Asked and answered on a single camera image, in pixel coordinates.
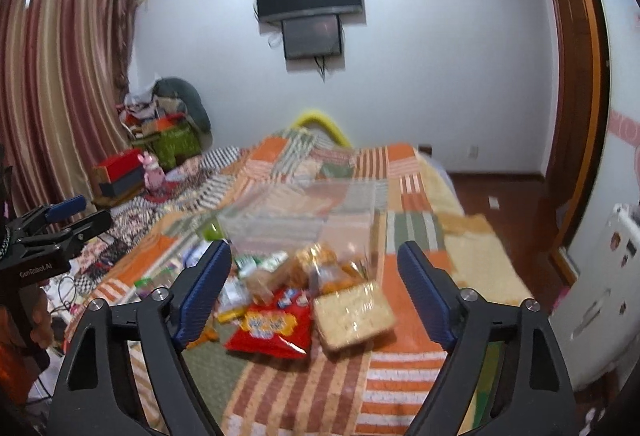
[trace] curtain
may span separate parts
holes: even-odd
[[[127,146],[115,109],[126,83],[116,79],[130,55],[123,12],[134,6],[119,1],[0,0],[0,142],[19,214],[91,199],[91,167]]]

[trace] yellow tube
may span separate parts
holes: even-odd
[[[291,124],[291,127],[306,127],[309,124],[318,124],[322,127],[327,135],[341,147],[351,147],[351,143],[347,140],[347,137],[342,133],[340,128],[335,125],[335,122],[326,116],[323,112],[313,109],[311,111],[303,112],[296,121]]]

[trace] pink plush toy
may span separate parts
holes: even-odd
[[[155,155],[145,151],[142,155],[138,155],[138,159],[145,168],[145,187],[151,194],[162,191],[164,187],[164,171],[158,164],[158,158]]]

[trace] silver screw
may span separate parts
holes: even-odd
[[[91,302],[89,302],[89,310],[91,311],[98,311],[100,308],[102,308],[105,304],[107,304],[107,301],[105,301],[104,299],[100,299],[99,297],[97,299],[92,300]]]
[[[474,302],[478,300],[478,292],[473,288],[463,288],[460,290],[460,296],[463,300],[468,302]]]
[[[526,299],[524,307],[529,311],[540,311],[540,303],[535,299]]]
[[[154,301],[163,301],[169,297],[169,291],[167,288],[156,288],[151,292],[151,297]]]

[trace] bread package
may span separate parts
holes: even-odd
[[[322,342],[331,351],[369,340],[396,324],[396,317],[375,282],[316,298],[314,315]]]

